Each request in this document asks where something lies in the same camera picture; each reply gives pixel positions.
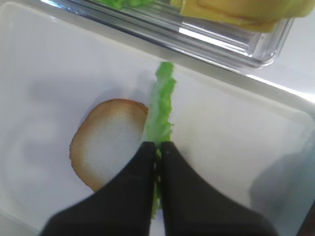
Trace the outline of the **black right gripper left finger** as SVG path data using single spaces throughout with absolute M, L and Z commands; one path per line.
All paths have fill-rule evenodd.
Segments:
M 147 236 L 154 199 L 156 148 L 143 142 L 103 188 L 50 218 L 42 236 Z

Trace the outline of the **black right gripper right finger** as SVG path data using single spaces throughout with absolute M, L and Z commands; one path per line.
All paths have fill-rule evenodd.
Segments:
M 173 142 L 160 146 L 161 201 L 167 236 L 276 236 L 262 215 L 200 177 Z

